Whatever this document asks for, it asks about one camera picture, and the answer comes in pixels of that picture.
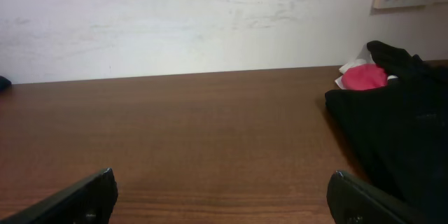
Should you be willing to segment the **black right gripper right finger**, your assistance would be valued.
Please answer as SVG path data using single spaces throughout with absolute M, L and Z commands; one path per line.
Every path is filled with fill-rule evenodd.
M 417 210 L 345 171 L 331 176 L 326 199 L 336 224 L 426 223 Z

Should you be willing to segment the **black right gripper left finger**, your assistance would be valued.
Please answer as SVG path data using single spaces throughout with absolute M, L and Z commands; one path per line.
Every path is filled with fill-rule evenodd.
M 108 224 L 118 199 L 111 168 L 1 220 L 1 224 Z

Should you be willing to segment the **black clothes pile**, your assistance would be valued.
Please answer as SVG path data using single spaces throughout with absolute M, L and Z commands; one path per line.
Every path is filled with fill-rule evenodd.
M 397 81 L 366 91 L 331 90 L 325 105 L 371 182 L 429 223 L 446 223 L 447 68 L 380 41 L 367 49 Z

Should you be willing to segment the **red garment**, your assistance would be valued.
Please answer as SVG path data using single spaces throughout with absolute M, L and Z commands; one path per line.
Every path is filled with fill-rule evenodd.
M 387 85 L 385 70 L 376 64 L 351 67 L 342 75 L 342 85 L 347 90 L 371 90 Z

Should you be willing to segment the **white garment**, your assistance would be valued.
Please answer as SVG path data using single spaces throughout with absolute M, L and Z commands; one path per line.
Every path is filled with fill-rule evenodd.
M 360 54 L 356 58 L 353 58 L 351 61 L 347 62 L 346 64 L 344 64 L 343 66 L 341 66 L 339 68 L 340 77 L 335 80 L 335 84 L 337 85 L 337 87 L 340 88 L 341 90 L 346 90 L 344 88 L 344 86 L 342 85 L 342 82 L 341 82 L 343 73 L 346 70 L 350 69 L 351 67 L 357 67 L 357 66 L 360 66 L 360 65 L 363 65 L 363 64 L 376 64 L 374 62 L 374 60 L 372 59 L 372 55 L 370 54 L 370 52 L 368 51 L 366 46 L 363 47 L 363 49 L 361 50 Z M 388 84 L 392 84 L 392 83 L 398 81 L 398 77 L 397 76 L 390 75 L 390 74 L 387 74 L 387 76 L 388 76 L 387 77 L 387 85 Z

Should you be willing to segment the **folded dark blue garment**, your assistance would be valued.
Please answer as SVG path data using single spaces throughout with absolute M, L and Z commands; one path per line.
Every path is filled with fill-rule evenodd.
M 0 76 L 0 92 L 7 90 L 11 85 L 12 83 L 7 78 Z

